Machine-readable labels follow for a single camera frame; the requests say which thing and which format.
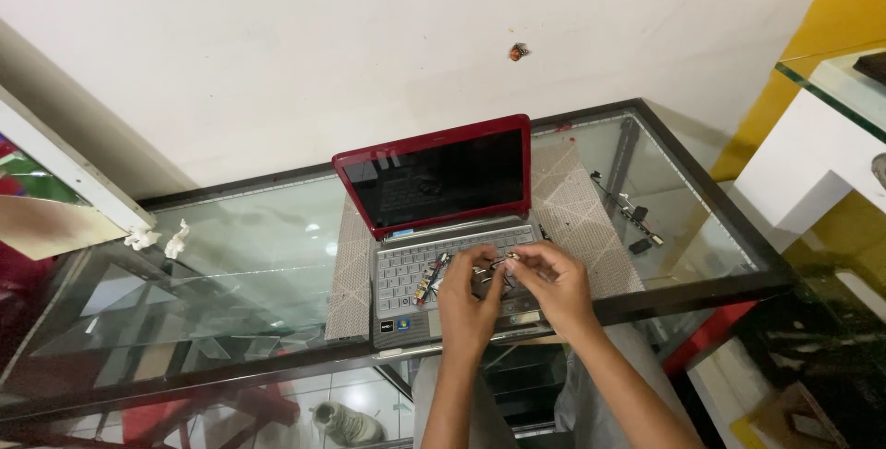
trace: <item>white wall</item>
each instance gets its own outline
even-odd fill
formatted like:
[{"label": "white wall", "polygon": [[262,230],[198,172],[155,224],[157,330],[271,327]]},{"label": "white wall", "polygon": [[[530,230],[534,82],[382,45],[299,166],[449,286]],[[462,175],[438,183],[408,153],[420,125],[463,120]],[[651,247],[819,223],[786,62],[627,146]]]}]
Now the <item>white wall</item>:
[{"label": "white wall", "polygon": [[811,1],[0,0],[0,84],[135,197],[636,96],[710,166]]}]

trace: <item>hand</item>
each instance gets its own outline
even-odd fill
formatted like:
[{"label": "hand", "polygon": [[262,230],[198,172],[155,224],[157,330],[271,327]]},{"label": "hand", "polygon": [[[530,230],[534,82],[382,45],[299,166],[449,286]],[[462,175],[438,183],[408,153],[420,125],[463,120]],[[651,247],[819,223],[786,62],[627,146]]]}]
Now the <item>hand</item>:
[{"label": "hand", "polygon": [[511,249],[520,261],[505,260],[516,278],[538,299],[545,317],[566,341],[602,331],[593,315],[585,266],[550,241]]},{"label": "hand", "polygon": [[500,266],[493,274],[485,300],[480,301],[471,295],[473,267],[488,268],[493,258],[495,247],[489,245],[460,251],[443,275],[437,292],[437,307],[443,332],[444,360],[451,358],[476,369],[493,336],[504,288],[504,268]]}]

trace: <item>human arm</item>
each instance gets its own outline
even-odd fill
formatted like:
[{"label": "human arm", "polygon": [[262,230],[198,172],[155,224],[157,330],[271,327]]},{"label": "human arm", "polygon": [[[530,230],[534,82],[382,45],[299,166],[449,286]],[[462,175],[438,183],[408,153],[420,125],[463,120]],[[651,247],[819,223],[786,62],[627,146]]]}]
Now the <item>human arm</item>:
[{"label": "human arm", "polygon": [[495,248],[461,251],[449,263],[437,293],[443,358],[422,438],[422,449],[465,448],[470,428],[471,394],[483,350],[492,338],[498,317],[504,267],[493,275],[486,299],[471,295],[474,265],[487,267]]},{"label": "human arm", "polygon": [[634,449],[703,447],[604,333],[593,315],[587,272],[553,243],[513,249],[505,265],[539,300],[554,329],[570,342]]}]

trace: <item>laptop keyboard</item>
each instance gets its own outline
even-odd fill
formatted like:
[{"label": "laptop keyboard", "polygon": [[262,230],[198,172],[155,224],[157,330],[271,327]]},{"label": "laptop keyboard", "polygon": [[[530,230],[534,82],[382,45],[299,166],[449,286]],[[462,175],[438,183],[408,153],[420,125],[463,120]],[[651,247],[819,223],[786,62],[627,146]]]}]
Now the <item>laptop keyboard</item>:
[{"label": "laptop keyboard", "polygon": [[[376,263],[378,274],[375,280],[376,316],[388,318],[436,309],[437,296],[433,295],[433,292],[430,301],[425,302],[421,308],[413,304],[413,295],[422,280],[422,273],[442,252],[455,255],[456,252],[475,245],[494,245],[498,256],[502,257],[504,252],[512,247],[533,241],[535,241],[533,228],[524,226],[378,252]],[[439,277],[442,278],[445,272],[445,269],[441,271]]]}]

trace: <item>red bezel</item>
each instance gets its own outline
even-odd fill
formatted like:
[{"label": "red bezel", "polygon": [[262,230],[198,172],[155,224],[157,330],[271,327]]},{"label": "red bezel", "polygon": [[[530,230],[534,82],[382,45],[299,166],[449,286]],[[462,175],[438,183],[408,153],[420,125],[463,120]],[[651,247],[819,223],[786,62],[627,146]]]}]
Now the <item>red bezel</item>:
[{"label": "red bezel", "polygon": [[[511,202],[509,204],[494,205],[482,209],[468,210],[458,214],[450,214],[448,216],[433,217],[426,220],[415,222],[407,222],[390,227],[372,227],[369,214],[357,198],[356,192],[353,190],[353,184],[347,178],[344,167],[353,163],[367,162],[372,157],[390,156],[393,154],[412,153],[422,149],[436,148],[441,145],[464,141],[466,139],[479,138],[488,134],[497,134],[499,132],[520,130],[520,139],[523,143],[523,199],[519,202]],[[332,158],[332,165],[338,173],[341,182],[345,184],[347,193],[351,195],[353,204],[360,210],[360,216],[363,222],[370,228],[370,232],[375,239],[382,239],[388,233],[395,233],[404,229],[427,226],[438,222],[446,222],[449,220],[480,217],[500,212],[516,212],[526,214],[533,205],[532,186],[530,185],[530,166],[531,166],[531,150],[529,147],[529,117],[524,114],[503,116],[502,118],[494,118],[476,124],[467,126],[454,127],[444,131],[431,132],[413,138],[399,139],[389,143],[383,143],[367,148],[354,149],[339,153]]]}]

